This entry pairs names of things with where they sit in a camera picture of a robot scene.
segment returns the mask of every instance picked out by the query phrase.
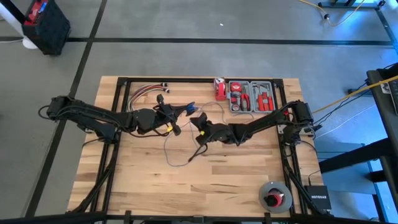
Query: wooden table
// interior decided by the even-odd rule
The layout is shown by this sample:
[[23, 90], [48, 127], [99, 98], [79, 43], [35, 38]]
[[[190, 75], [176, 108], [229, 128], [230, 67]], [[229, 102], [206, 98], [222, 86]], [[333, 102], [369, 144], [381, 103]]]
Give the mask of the wooden table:
[[[111, 109], [117, 79], [102, 77], [96, 106]], [[146, 83], [133, 83], [130, 92], [143, 84]], [[297, 78], [285, 78], [284, 85], [288, 102], [303, 100]], [[163, 93], [163, 96], [165, 103], [172, 105], [195, 101], [196, 106], [202, 106], [215, 100], [212, 83], [169, 83], [169, 87], [170, 93]], [[158, 94], [155, 91], [141, 97], [134, 108], [152, 108], [156, 105]], [[224, 109], [227, 123], [252, 120], [248, 114], [233, 116], [227, 101], [219, 103]], [[218, 105], [208, 104], [203, 110], [212, 122], [222, 122]], [[188, 119], [183, 115], [177, 124], [182, 126]], [[161, 132], [165, 130], [165, 126], [159, 129]], [[186, 125], [181, 135], [168, 138], [165, 148], [172, 164], [185, 163], [196, 150], [192, 135], [198, 135], [197, 129], [193, 127], [192, 134], [190, 125]], [[88, 134], [86, 141], [95, 138], [94, 134]], [[308, 137], [303, 140], [313, 144]], [[126, 133], [122, 135], [108, 214], [124, 215], [125, 210], [131, 210], [133, 215], [263, 217], [267, 211], [259, 203], [260, 186], [269, 181], [284, 182], [276, 127], [255, 134], [239, 147], [220, 142], [209, 143], [206, 153], [183, 167], [171, 167], [166, 163], [164, 142], [165, 138], [162, 137], [134, 138]], [[102, 148], [102, 142], [93, 142], [83, 148], [69, 210], [75, 208], [94, 186]], [[312, 147], [300, 144], [297, 146], [297, 156], [303, 184], [307, 184], [308, 175], [319, 170], [316, 153]], [[313, 185], [321, 185], [320, 173], [313, 174], [311, 181]], [[300, 213], [297, 189], [293, 184], [292, 191], [295, 210]], [[289, 217], [289, 213], [272, 213], [271, 216]]]

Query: gray tape roll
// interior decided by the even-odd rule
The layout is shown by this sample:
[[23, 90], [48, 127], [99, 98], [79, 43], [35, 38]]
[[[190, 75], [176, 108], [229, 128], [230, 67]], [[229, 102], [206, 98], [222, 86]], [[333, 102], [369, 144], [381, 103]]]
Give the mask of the gray tape roll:
[[[278, 189], [284, 195], [282, 204], [279, 207], [270, 207], [264, 200], [264, 197], [268, 196], [268, 193], [271, 189]], [[290, 193], [288, 188], [281, 182], [268, 182], [261, 186], [259, 199], [262, 207], [264, 207], [271, 213], [284, 213], [286, 211], [289, 211], [289, 208], [292, 206], [293, 203], [292, 194]]]

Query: red-handled pliers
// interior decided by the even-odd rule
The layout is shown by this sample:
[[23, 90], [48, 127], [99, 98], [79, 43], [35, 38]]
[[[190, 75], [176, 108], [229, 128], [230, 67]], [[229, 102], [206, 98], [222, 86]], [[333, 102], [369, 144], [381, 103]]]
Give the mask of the red-handled pliers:
[[250, 111], [250, 97], [246, 91], [245, 86], [242, 88], [241, 108], [242, 111]]

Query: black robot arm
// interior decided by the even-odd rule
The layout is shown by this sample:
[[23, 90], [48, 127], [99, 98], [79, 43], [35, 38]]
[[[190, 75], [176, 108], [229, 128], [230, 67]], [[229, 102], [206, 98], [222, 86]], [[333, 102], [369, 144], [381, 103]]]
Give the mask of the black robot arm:
[[86, 104], [69, 96], [52, 98], [47, 109], [47, 116], [53, 121], [67, 119], [73, 121], [82, 130], [92, 130], [105, 142], [113, 142], [118, 129], [130, 133], [137, 131], [145, 134], [170, 123], [177, 136], [181, 133], [176, 125], [177, 118], [183, 111], [187, 116], [195, 112], [194, 102], [184, 106], [165, 105], [162, 95], [157, 96], [158, 105], [152, 109], [140, 109], [133, 112], [112, 112], [97, 106]]
[[[293, 121], [288, 119], [289, 109], [294, 116]], [[190, 118], [190, 120], [201, 132], [196, 137], [201, 146], [213, 141], [238, 146], [250, 139], [253, 134], [280, 124], [286, 125], [283, 130], [283, 142], [293, 144], [300, 140], [299, 132], [313, 122], [313, 117], [307, 103], [292, 101], [281, 109], [248, 124], [213, 124], [207, 120], [205, 113], [198, 118]]]

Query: concrete floor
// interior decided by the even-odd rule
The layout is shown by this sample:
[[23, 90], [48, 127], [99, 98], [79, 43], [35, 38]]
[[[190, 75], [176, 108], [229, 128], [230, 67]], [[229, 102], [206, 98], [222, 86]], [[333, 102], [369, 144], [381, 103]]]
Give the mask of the concrete floor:
[[[30, 1], [13, 1], [25, 10]], [[88, 37], [101, 0], [57, 0], [72, 24], [71, 37]], [[398, 5], [382, 9], [398, 35]], [[333, 22], [350, 11], [328, 9]], [[17, 36], [0, 22], [1, 36]], [[296, 0], [112, 0], [97, 37], [189, 37], [279, 40], [389, 40], [374, 10], [359, 10], [339, 27]], [[0, 44], [0, 218], [19, 217], [31, 194], [55, 129], [37, 110], [69, 92], [85, 43], [67, 43], [59, 57]], [[313, 110], [356, 88], [366, 71], [398, 61], [389, 46], [94, 43], [76, 97], [93, 103], [103, 75], [297, 77]], [[319, 130], [326, 133], [374, 104], [361, 98], [337, 111]], [[327, 111], [316, 114], [320, 118]], [[368, 144], [385, 136], [376, 107], [327, 140]], [[85, 134], [68, 123], [37, 215], [63, 213], [72, 189]]]

